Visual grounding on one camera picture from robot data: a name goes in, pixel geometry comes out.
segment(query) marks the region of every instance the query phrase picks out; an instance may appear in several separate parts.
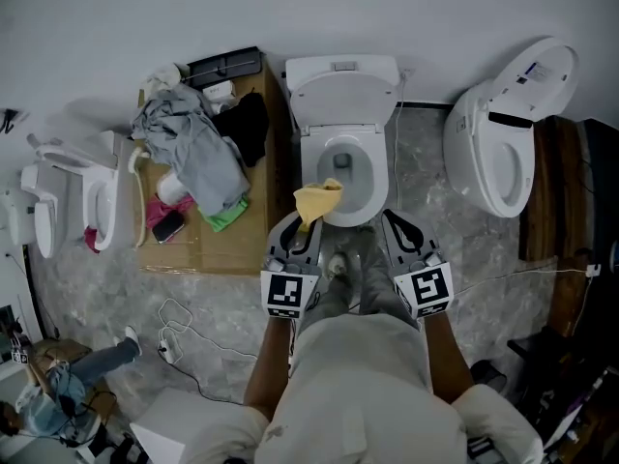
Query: yellow sponge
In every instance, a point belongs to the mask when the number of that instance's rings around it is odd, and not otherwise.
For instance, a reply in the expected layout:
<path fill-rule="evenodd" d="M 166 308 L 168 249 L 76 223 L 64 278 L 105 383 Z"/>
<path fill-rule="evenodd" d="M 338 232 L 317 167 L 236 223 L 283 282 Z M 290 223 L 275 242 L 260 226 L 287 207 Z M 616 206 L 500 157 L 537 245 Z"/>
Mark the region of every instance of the yellow sponge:
<path fill-rule="evenodd" d="M 332 212 L 341 200 L 343 185 L 335 179 L 327 179 L 325 183 L 308 184 L 294 191 L 297 200 L 297 212 L 303 220 L 299 230 L 308 232 L 314 220 Z"/>

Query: white pipe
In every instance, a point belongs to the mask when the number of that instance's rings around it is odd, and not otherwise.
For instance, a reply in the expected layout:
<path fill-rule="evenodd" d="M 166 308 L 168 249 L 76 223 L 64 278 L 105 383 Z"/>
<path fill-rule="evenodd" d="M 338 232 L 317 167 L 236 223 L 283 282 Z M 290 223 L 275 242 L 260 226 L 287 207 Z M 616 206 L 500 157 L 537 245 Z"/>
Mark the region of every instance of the white pipe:
<path fill-rule="evenodd" d="M 144 188 L 142 187 L 142 180 L 139 177 L 139 171 L 135 166 L 135 162 L 138 158 L 149 159 L 151 156 L 149 153 L 145 152 L 143 148 L 139 146 L 133 150 L 132 155 L 129 157 L 129 171 L 132 174 L 135 174 L 135 178 L 137 179 L 137 187 L 139 188 L 139 200 L 142 206 L 142 220 L 139 229 L 139 238 L 135 243 L 135 248 L 142 246 L 146 239 L 146 200 L 144 198 Z"/>

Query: white box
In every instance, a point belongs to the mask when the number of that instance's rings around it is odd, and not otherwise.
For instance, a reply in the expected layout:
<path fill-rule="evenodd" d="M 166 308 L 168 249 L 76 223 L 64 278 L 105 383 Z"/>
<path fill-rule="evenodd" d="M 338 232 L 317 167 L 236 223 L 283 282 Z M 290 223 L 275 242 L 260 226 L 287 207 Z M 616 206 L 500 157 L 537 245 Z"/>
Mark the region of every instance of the white box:
<path fill-rule="evenodd" d="M 236 98 L 232 81 L 224 81 L 219 84 L 213 84 L 213 86 L 207 86 L 202 90 L 202 93 L 212 103 L 232 102 Z"/>

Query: black cloth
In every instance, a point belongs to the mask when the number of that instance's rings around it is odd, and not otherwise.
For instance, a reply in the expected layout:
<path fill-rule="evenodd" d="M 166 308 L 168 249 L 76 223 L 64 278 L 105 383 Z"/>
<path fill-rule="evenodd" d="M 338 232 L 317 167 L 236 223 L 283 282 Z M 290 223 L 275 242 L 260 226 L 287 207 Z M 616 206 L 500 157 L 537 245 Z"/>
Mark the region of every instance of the black cloth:
<path fill-rule="evenodd" d="M 246 166 L 255 166 L 264 157 L 269 114 L 258 93 L 244 95 L 238 105 L 211 120 L 221 136 L 228 136 L 234 141 Z"/>

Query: toilet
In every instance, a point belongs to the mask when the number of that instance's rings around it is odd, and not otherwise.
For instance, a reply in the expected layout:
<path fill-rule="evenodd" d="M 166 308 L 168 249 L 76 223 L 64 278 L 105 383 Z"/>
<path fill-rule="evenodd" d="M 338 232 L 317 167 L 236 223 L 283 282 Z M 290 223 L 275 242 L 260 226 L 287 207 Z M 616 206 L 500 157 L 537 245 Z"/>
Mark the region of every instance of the toilet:
<path fill-rule="evenodd" d="M 443 133 L 452 188 L 492 215 L 518 216 L 533 186 L 533 124 L 561 113 L 577 83 L 575 51 L 546 38 L 520 53 L 496 78 L 466 91 Z"/>
<path fill-rule="evenodd" d="M 39 199 L 34 231 L 43 258 L 53 258 L 66 241 L 83 236 L 79 177 L 38 162 L 21 170 L 21 188 Z"/>
<path fill-rule="evenodd" d="M 396 59 L 333 55 L 292 59 L 285 67 L 301 132 L 303 184 L 337 179 L 341 201 L 324 221 L 339 227 L 367 222 L 389 191 L 384 126 L 398 102 Z"/>
<path fill-rule="evenodd" d="M 133 176 L 129 172 L 133 142 L 130 139 L 107 130 L 79 142 L 54 139 L 41 143 L 33 134 L 28 136 L 28 142 L 41 164 L 78 176 L 81 233 L 86 227 L 97 231 L 96 250 L 133 244 Z M 43 233 L 47 225 L 36 216 L 35 221 L 40 225 L 37 232 Z"/>

